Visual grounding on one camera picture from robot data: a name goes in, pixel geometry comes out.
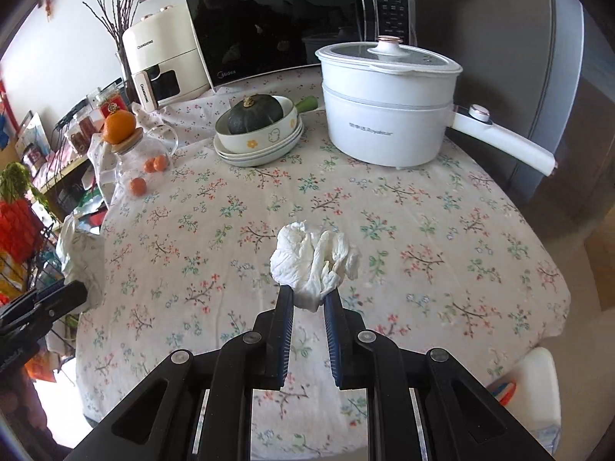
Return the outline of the white tissue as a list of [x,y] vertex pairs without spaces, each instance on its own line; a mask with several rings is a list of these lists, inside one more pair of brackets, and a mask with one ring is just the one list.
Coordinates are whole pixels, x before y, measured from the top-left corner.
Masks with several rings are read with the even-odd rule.
[[277,233],[270,274],[293,290],[296,308],[317,312],[345,279],[356,280],[361,257],[345,233],[294,222]]

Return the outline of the white plastic trash bag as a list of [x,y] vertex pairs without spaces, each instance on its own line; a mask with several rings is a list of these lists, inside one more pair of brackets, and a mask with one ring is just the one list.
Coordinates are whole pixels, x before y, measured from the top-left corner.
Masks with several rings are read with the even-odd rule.
[[104,292],[104,239],[100,234],[78,228],[78,220],[67,216],[56,245],[56,255],[67,283],[80,281],[88,295],[85,302],[71,311],[80,314],[98,307]]

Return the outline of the white chair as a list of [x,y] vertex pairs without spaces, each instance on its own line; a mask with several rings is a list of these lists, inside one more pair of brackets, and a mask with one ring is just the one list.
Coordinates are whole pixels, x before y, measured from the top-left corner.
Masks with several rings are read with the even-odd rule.
[[488,389],[549,454],[555,455],[562,412],[555,360],[547,348],[533,348]]

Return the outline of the red bag with greens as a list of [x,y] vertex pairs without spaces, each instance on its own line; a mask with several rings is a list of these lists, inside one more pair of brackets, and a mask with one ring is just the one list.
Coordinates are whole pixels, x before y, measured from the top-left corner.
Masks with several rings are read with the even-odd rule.
[[9,163],[1,171],[1,250],[16,263],[29,260],[43,243],[44,225],[27,198],[30,172],[22,163]]

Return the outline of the small orange fruit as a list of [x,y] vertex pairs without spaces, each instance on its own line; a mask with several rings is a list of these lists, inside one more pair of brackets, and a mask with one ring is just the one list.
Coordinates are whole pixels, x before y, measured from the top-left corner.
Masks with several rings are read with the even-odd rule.
[[154,159],[153,158],[149,158],[145,161],[144,163],[144,171],[146,173],[154,173],[155,172],[155,167],[154,167]]
[[158,155],[153,160],[154,170],[156,170],[157,172],[164,172],[165,170],[167,170],[168,163],[169,160],[167,155]]
[[147,183],[141,177],[133,178],[129,181],[128,189],[134,197],[142,197],[147,192]]

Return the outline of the large orange on jar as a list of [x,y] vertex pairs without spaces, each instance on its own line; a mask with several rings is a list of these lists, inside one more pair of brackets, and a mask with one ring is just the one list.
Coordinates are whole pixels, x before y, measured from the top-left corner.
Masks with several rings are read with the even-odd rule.
[[107,144],[119,145],[135,131],[135,115],[130,111],[119,109],[105,119],[102,137]]

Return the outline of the red tea tin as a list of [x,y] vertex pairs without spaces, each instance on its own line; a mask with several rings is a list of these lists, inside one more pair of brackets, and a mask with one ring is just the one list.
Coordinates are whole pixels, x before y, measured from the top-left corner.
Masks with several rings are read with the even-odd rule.
[[99,101],[99,110],[104,119],[107,119],[118,110],[127,110],[127,106],[120,94],[103,98]]

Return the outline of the white plate under bowl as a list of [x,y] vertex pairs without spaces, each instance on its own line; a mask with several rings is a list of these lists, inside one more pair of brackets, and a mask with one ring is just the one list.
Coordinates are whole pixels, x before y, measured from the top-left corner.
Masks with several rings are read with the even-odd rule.
[[229,152],[220,141],[218,135],[214,137],[213,147],[222,161],[235,167],[258,167],[272,163],[288,154],[300,141],[303,135],[304,124],[299,122],[298,127],[285,139],[274,144],[268,149],[262,149],[246,154]]

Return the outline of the cream air fryer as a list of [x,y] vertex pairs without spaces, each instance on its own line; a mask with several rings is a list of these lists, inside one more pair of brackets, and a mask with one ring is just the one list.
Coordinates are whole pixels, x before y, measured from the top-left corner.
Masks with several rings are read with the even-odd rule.
[[209,88],[188,8],[168,5],[143,17],[122,36],[143,110],[199,97]]

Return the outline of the dark green pumpkin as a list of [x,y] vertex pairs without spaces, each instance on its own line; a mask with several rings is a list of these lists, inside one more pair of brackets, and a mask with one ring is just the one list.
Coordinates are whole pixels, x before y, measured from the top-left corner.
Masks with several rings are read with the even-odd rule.
[[251,95],[233,106],[227,126],[231,134],[249,133],[276,123],[284,117],[284,111],[273,96]]

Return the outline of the dried branches in vase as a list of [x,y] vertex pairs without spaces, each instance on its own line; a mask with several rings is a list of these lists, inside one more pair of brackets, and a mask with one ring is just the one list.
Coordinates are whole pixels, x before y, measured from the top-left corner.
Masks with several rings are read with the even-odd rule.
[[128,63],[127,53],[123,43],[124,32],[132,27],[136,17],[139,0],[95,0],[97,8],[83,1],[82,4],[92,13],[97,21],[110,35],[116,46],[116,54],[124,79],[126,96],[130,103],[138,101],[135,83]]

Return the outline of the black microwave oven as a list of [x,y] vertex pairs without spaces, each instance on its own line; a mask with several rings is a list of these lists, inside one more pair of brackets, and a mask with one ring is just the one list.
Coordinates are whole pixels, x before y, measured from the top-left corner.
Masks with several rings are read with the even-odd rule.
[[186,0],[213,88],[318,63],[318,49],[416,42],[415,0]]

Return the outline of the white electric cooking pot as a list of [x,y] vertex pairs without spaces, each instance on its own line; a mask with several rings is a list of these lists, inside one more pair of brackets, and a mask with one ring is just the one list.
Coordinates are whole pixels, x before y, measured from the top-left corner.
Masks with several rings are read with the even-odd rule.
[[486,107],[454,103],[463,68],[396,36],[317,50],[328,136],[343,153],[383,167],[418,167],[439,154],[454,129],[508,154],[544,176],[555,155],[494,123]]

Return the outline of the grey refrigerator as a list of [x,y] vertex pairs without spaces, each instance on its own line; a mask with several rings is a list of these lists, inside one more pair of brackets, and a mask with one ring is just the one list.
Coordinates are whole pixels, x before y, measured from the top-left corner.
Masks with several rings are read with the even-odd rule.
[[461,63],[458,105],[555,155],[544,177],[469,136],[452,139],[546,242],[584,240],[614,203],[614,52],[580,0],[415,0],[421,47]]

